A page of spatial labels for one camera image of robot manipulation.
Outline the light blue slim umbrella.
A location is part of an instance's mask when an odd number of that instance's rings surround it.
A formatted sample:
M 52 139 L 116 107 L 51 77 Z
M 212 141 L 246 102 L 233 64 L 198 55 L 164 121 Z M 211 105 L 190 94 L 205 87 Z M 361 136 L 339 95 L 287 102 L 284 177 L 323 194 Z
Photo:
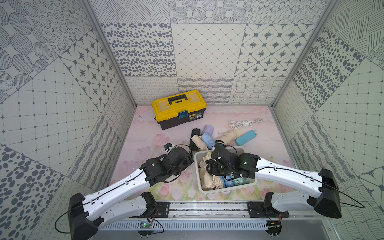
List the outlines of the light blue slim umbrella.
M 233 181 L 226 180 L 226 176 L 220 176 L 220 178 L 223 182 L 223 188 L 230 188 L 235 186 Z

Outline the small pale blue umbrella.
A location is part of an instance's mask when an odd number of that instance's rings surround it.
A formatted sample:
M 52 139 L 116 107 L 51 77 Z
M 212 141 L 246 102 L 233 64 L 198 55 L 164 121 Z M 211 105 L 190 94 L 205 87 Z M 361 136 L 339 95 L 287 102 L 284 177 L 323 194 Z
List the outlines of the small pale blue umbrella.
M 201 135 L 201 139 L 204 142 L 204 144 L 208 147 L 209 150 L 211 150 L 216 144 L 209 133 L 203 133 Z

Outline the mint green umbrella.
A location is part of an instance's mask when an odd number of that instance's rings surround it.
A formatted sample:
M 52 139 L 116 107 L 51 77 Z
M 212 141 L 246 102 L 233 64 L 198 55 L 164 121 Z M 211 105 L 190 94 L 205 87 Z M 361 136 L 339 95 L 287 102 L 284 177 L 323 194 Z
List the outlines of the mint green umbrella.
M 246 185 L 249 183 L 248 178 L 243 179 L 243 178 L 236 178 L 233 180 L 234 186 L 242 186 Z

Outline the small beige umbrella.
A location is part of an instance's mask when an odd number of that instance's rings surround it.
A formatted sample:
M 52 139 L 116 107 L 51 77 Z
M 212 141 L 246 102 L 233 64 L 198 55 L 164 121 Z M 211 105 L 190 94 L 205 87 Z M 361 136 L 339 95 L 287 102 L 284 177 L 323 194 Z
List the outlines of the small beige umbrella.
M 198 135 L 194 135 L 191 137 L 193 143 L 197 146 L 197 148 L 201 151 L 208 150 L 207 145 L 203 142 L 202 138 Z

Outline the black umbrella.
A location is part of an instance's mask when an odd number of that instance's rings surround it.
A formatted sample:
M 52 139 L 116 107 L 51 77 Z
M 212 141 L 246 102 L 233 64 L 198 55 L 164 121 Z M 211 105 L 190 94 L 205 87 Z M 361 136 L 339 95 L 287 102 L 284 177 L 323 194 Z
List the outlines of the black umbrella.
M 197 151 L 199 149 L 198 146 L 196 145 L 195 141 L 196 141 L 197 137 L 200 136 L 200 134 L 201 134 L 200 129 L 195 128 L 192 130 L 190 144 L 189 144 L 191 151 Z

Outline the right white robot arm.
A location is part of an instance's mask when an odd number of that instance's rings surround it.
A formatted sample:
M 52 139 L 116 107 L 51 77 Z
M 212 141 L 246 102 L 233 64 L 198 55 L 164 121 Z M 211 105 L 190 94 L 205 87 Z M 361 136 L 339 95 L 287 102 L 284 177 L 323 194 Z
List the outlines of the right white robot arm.
M 332 171 L 311 172 L 285 167 L 258 155 L 236 155 L 216 145 L 208 160 L 207 172 L 214 176 L 234 179 L 267 180 L 296 190 L 294 193 L 267 193 L 264 208 L 284 213 L 289 210 L 310 210 L 340 219 L 342 217 L 340 191 Z

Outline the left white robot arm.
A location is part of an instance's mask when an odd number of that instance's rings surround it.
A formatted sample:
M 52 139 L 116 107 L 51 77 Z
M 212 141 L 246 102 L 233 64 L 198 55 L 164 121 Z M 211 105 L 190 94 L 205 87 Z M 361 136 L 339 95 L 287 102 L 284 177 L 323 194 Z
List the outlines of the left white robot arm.
M 194 162 L 193 156 L 176 145 L 166 154 L 146 160 L 124 179 L 89 195 L 70 198 L 67 212 L 73 240 L 88 240 L 107 224 L 125 218 L 150 218 L 157 211 L 155 198 L 147 190 L 178 178 Z

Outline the cream umbrella right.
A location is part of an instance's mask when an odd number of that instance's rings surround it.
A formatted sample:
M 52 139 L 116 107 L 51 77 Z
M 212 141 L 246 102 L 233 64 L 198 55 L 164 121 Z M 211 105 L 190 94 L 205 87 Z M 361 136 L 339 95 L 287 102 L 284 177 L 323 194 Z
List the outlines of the cream umbrella right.
M 217 140 L 215 140 L 216 144 L 222 144 L 225 146 L 229 146 L 232 141 L 234 141 L 238 137 L 236 130 L 231 130 L 224 133 Z

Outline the lavender folded umbrella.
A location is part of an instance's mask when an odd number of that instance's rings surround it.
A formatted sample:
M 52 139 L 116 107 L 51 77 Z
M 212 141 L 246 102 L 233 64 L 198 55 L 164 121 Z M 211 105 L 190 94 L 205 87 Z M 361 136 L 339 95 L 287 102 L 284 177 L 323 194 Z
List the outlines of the lavender folded umbrella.
M 208 135 L 212 136 L 213 132 L 214 132 L 214 127 L 213 126 L 205 125 L 205 127 L 204 127 L 204 129 L 202 131 L 202 135 L 208 134 Z

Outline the teal umbrella case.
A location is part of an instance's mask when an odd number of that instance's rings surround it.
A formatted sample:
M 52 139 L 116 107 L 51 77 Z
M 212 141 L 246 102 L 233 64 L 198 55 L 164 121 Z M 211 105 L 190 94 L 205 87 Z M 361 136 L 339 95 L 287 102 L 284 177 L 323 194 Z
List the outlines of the teal umbrella case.
M 245 134 L 241 135 L 240 137 L 235 139 L 235 144 L 237 146 L 243 146 L 246 143 L 250 142 L 257 136 L 257 133 L 255 131 L 248 131 Z

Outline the yellow black toolbox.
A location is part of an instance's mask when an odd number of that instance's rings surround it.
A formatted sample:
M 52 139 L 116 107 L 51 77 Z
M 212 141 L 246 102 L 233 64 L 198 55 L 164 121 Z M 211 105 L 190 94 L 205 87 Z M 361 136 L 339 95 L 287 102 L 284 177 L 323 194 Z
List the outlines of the yellow black toolbox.
M 155 120 L 162 130 L 203 118 L 207 103 L 199 91 L 193 90 L 155 100 Z

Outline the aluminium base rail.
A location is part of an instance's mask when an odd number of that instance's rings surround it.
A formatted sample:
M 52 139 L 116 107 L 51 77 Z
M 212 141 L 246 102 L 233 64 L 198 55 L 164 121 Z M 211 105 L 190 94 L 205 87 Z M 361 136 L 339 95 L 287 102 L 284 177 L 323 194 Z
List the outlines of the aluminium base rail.
M 261 231 L 278 236 L 282 227 L 292 221 L 320 221 L 315 211 L 267 211 L 262 201 L 169 201 L 158 202 L 153 218 L 123 217 L 133 204 L 124 201 L 107 212 L 113 220 L 102 224 L 100 231 L 130 231 L 147 237 L 170 231 Z

